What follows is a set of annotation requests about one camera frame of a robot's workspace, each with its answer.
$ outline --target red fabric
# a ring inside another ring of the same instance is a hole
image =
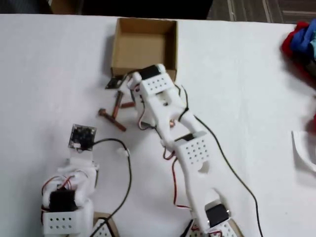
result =
[[[288,34],[288,36],[286,37],[286,39],[284,40],[282,46],[281,46],[281,50],[283,51],[283,53],[288,56],[288,57],[292,57],[293,56],[293,51],[291,50],[290,48],[290,44],[291,44],[291,41],[293,39],[293,36],[296,32],[298,32],[300,29],[302,28],[305,28],[305,27],[308,27],[309,26],[309,23],[306,23],[306,22],[298,22],[296,27],[295,27],[295,30],[292,31],[291,33]],[[305,75],[306,77],[308,78],[313,78],[304,68],[304,66],[298,62],[293,62],[294,65],[298,68],[298,70],[303,74]]]
[[[290,44],[291,44],[291,41],[293,39],[293,36],[296,32],[298,32],[300,29],[302,28],[306,28],[309,26],[309,23],[306,23],[306,22],[298,22],[296,27],[295,27],[295,30],[292,31],[291,33],[288,34],[288,36],[286,37],[286,39],[284,40],[282,46],[281,46],[281,49],[282,51],[284,52],[284,54],[288,57],[292,57],[293,56],[293,52],[290,48]]]

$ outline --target brown cardboard box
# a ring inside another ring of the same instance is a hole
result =
[[[112,75],[123,75],[132,70],[162,63],[175,81],[177,51],[176,21],[119,18],[112,53]]]

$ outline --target cable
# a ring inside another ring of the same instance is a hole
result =
[[[182,86],[182,88],[183,88],[183,90],[184,90],[184,93],[185,93],[185,95],[186,95],[186,103],[187,103],[187,105],[186,105],[186,107],[185,107],[185,109],[184,109],[184,111],[182,112],[182,114],[179,116],[179,118],[178,118],[178,121],[180,122],[180,120],[181,120],[181,118],[182,118],[182,116],[189,110],[189,100],[188,100],[188,94],[187,94],[187,91],[186,91],[186,89]]]
[[[129,182],[128,182],[128,188],[127,188],[127,191],[126,191],[126,194],[123,198],[123,201],[121,202],[121,204],[114,210],[114,212],[112,212],[111,215],[109,215],[107,218],[99,218],[101,220],[104,220],[104,222],[99,225],[98,228],[95,229],[95,231],[90,235],[90,237],[93,237],[95,235],[95,233],[97,233],[114,215],[115,213],[117,213],[120,208],[124,205],[126,199],[127,199],[127,196],[129,194],[129,191],[130,191],[130,188],[132,186],[132,168],[131,168],[131,164],[130,164],[130,153],[129,153],[129,150],[127,149],[126,145],[124,144],[124,142],[122,142],[121,140],[119,139],[116,139],[116,138],[105,138],[105,139],[102,139],[102,140],[99,140],[99,141],[96,141],[95,143],[93,143],[93,146],[101,143],[101,142],[107,142],[107,141],[115,141],[115,142],[119,142],[123,147],[124,149],[127,151],[127,161],[128,161],[128,171],[129,171]]]
[[[181,94],[181,89],[180,89],[180,87],[178,86],[178,85],[174,85],[176,88],[178,88],[178,91],[179,91],[179,96],[180,96],[180,94]]]
[[[60,177],[64,177],[65,179],[67,179],[67,177],[64,176],[64,175],[57,175],[57,176],[51,177],[51,178],[48,179],[48,180],[44,183],[44,185],[42,186],[42,188],[41,188],[41,194],[43,195],[44,189],[45,189],[45,187],[47,186],[47,184],[49,184],[53,179],[60,178]],[[71,187],[70,181],[68,180],[67,183],[68,183],[68,188],[71,189],[72,187]]]
[[[185,208],[185,209],[191,210],[191,208],[188,206],[178,205],[176,203],[177,202],[177,180],[176,180],[176,172],[174,171],[174,164],[176,163],[177,160],[178,158],[176,157],[172,163],[172,176],[173,176],[173,186],[174,186],[173,204],[178,208]]]
[[[164,147],[164,151],[163,151],[162,157],[165,160],[171,160],[174,157],[175,151],[172,151],[168,157],[166,157],[166,151],[167,151],[167,148]]]
[[[231,164],[229,163],[229,161],[227,160],[224,151],[221,147],[221,144],[219,143],[215,133],[203,122],[201,121],[197,116],[195,116],[195,118],[212,134],[212,136],[214,137],[217,146],[226,162],[226,164],[228,165],[229,169],[232,171],[232,173],[235,175],[235,177],[241,182],[241,184],[247,189],[247,191],[250,193],[250,195],[253,197],[254,201],[255,201],[255,205],[256,205],[256,216],[257,216],[257,224],[258,224],[258,228],[259,228],[259,232],[260,232],[260,236],[263,237],[262,234],[262,230],[261,230],[261,226],[260,226],[260,219],[259,219],[259,207],[258,207],[258,201],[256,196],[253,194],[253,192],[251,191],[251,189],[243,182],[243,180],[238,176],[238,174],[236,173],[236,171],[233,169],[233,167],[231,166]]]
[[[217,234],[219,234],[219,237],[223,236],[223,233],[221,231],[213,231],[213,232],[209,233],[208,236],[211,236],[211,235],[213,235],[213,236],[216,235],[217,236]]]
[[[63,182],[63,184],[58,188],[58,190],[61,189],[61,188],[63,188],[63,187],[65,187],[65,185],[66,185],[68,182],[70,183],[70,179],[73,178],[73,177],[74,177],[74,175],[69,176],[69,177]]]
[[[145,110],[146,110],[145,102],[143,101],[142,103],[143,103],[143,112],[142,112],[141,116],[140,116],[139,119],[138,119],[138,127],[139,127],[139,129],[142,130],[142,131],[145,131],[145,130],[147,130],[148,128],[155,128],[155,127],[153,127],[153,126],[151,126],[151,125],[149,125],[149,126],[147,126],[147,127],[145,127],[145,128],[142,128],[142,119],[143,119],[143,117],[144,117]]]

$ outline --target copper pipe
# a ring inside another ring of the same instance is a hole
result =
[[[120,106],[121,109],[130,108],[130,107],[135,107],[135,102],[127,102],[127,103],[121,104]]]
[[[124,127],[122,124],[120,124],[118,121],[116,121],[111,115],[107,114],[105,109],[99,109],[98,112],[99,116],[105,117],[107,120],[109,120],[111,123],[113,123],[118,129],[125,132],[126,127]]]
[[[117,115],[118,115],[118,112],[119,112],[119,106],[120,106],[120,103],[121,103],[121,101],[122,101],[123,95],[124,95],[124,93],[119,90],[119,91],[118,91],[118,95],[117,95],[117,99],[116,99],[116,101],[115,101],[113,113],[112,113],[112,117],[113,117],[114,119],[117,118]]]

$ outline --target black wire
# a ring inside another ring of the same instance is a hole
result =
[[[107,141],[119,142],[124,147],[124,149],[127,151],[127,154],[128,154],[127,155],[127,161],[128,161],[128,170],[129,170],[129,183],[128,183],[128,188],[127,188],[126,194],[125,194],[124,199],[121,202],[121,204],[108,217],[106,217],[106,218],[105,217],[100,217],[99,218],[99,219],[104,220],[104,222],[98,228],[95,229],[95,231],[90,235],[90,237],[93,237],[95,235],[95,233],[97,233],[106,223],[108,223],[108,221],[115,215],[115,213],[117,213],[120,210],[120,208],[124,205],[124,203],[125,203],[125,201],[127,199],[127,196],[129,194],[130,188],[132,186],[132,168],[131,168],[131,165],[130,165],[130,154],[129,154],[129,151],[128,151],[126,145],[124,144],[124,142],[122,142],[121,140],[116,139],[116,138],[105,138],[105,139],[101,139],[99,141],[96,141],[95,143],[93,143],[93,145],[91,147],[93,147],[94,145],[99,144],[101,142],[107,142]]]
[[[141,117],[143,117],[143,116],[144,116],[145,109],[146,109],[146,107],[145,107],[145,102],[144,102],[144,101],[142,101],[142,103],[143,103],[143,112],[142,112],[142,114],[141,114]],[[145,131],[145,130],[147,130],[148,128],[153,128],[153,129],[155,129],[155,128],[156,128],[156,127],[151,126],[151,125],[149,125],[149,126],[147,126],[147,127],[145,127],[145,128],[141,128],[141,127],[139,126],[139,123],[142,123],[142,122],[141,122],[141,121],[139,121],[139,122],[137,123],[138,128],[139,128],[140,130],[142,130],[142,131]]]
[[[253,194],[253,192],[251,191],[251,189],[243,182],[243,180],[238,176],[238,174],[236,173],[236,171],[233,169],[233,167],[231,166],[231,164],[229,163],[229,161],[227,160],[224,151],[221,147],[221,144],[219,143],[215,133],[203,122],[201,121],[197,116],[194,116],[214,137],[217,146],[226,162],[226,164],[228,165],[228,167],[230,168],[230,170],[232,171],[232,173],[236,176],[236,178],[241,182],[241,184],[247,189],[247,191],[250,193],[250,195],[253,197],[254,201],[255,201],[255,205],[256,205],[256,215],[257,215],[257,224],[258,224],[258,228],[259,228],[259,232],[260,232],[260,236],[263,237],[262,234],[262,230],[261,230],[261,226],[260,226],[260,219],[259,219],[259,207],[258,207],[258,201],[256,196]]]
[[[188,100],[188,94],[187,94],[187,91],[186,91],[186,89],[182,86],[182,88],[183,88],[183,90],[184,90],[184,93],[185,93],[185,95],[186,95],[186,102],[187,102],[187,105],[186,105],[186,107],[185,107],[185,109],[184,109],[184,111],[182,112],[182,114],[179,116],[179,118],[178,118],[178,121],[180,122],[180,120],[181,120],[181,118],[182,118],[182,116],[189,110],[189,100]]]
[[[179,87],[178,85],[176,85],[176,84],[175,84],[175,87],[178,88],[179,96],[180,96],[180,94],[181,94],[181,89],[180,89],[180,87]]]

